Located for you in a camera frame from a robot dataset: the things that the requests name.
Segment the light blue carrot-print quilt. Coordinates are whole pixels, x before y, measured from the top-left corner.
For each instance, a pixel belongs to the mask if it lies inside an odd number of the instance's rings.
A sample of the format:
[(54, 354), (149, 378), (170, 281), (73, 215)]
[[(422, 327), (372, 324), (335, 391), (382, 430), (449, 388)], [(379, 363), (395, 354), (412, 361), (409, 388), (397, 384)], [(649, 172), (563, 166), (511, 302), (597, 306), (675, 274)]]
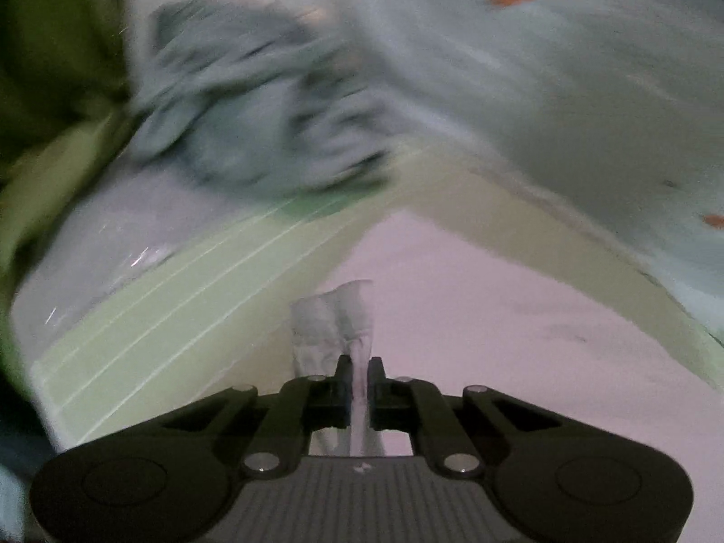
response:
[(583, 213), (723, 330), (723, 0), (317, 0), (405, 118)]

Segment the clear zipper storage bag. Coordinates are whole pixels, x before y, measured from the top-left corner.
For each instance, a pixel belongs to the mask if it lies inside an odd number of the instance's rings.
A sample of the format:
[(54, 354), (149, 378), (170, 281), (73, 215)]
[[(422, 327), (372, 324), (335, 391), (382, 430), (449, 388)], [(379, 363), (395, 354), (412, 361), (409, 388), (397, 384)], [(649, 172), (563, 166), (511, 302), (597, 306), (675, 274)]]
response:
[(39, 352), (93, 306), (227, 216), (266, 204), (255, 189), (140, 164), (110, 114), (49, 141), (1, 147), (1, 351)]

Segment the green grid bed sheet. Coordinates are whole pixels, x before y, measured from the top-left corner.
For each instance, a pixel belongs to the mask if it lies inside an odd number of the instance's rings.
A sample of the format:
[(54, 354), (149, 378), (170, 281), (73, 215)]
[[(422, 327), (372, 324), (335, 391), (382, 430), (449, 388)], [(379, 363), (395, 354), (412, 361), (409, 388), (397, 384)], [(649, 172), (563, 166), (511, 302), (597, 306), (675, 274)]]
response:
[(288, 308), (318, 293), (302, 265), (318, 228), (340, 232), (405, 209), (476, 223), (505, 256), (650, 332), (723, 402), (722, 348), (636, 263), (475, 164), (406, 146), (385, 188), (298, 197), (224, 223), (93, 309), (31, 368), (57, 446), (242, 382), (276, 390), (291, 376)]

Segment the grey-blue crumpled garment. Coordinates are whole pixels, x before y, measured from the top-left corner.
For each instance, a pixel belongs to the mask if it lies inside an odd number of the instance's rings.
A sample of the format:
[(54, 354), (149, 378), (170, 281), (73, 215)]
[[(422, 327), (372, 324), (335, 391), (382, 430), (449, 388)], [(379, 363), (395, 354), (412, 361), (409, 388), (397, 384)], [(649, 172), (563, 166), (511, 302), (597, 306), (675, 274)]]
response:
[(377, 179), (383, 107), (340, 33), (275, 5), (181, 0), (153, 14), (131, 101), (136, 162), (259, 195)]

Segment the white garment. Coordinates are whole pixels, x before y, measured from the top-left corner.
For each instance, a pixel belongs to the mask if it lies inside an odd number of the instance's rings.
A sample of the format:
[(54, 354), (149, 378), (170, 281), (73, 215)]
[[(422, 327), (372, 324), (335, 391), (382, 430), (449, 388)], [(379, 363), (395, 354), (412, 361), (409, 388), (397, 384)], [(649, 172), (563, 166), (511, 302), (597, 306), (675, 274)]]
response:
[(476, 223), (413, 209), (319, 227), (302, 265), (315, 292), (371, 282), (389, 373), (447, 394), (485, 385), (654, 446), (693, 483), (684, 540), (722, 539), (722, 398), (624, 315), (505, 256)]

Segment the olive green curtain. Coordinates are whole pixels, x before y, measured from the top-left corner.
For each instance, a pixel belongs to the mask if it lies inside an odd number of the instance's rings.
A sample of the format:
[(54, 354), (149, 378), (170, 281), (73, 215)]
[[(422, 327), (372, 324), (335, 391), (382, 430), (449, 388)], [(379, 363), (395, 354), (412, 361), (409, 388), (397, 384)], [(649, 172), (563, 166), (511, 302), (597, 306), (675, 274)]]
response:
[(29, 395), (12, 299), (128, 141), (125, 0), (1, 0), (1, 377)]

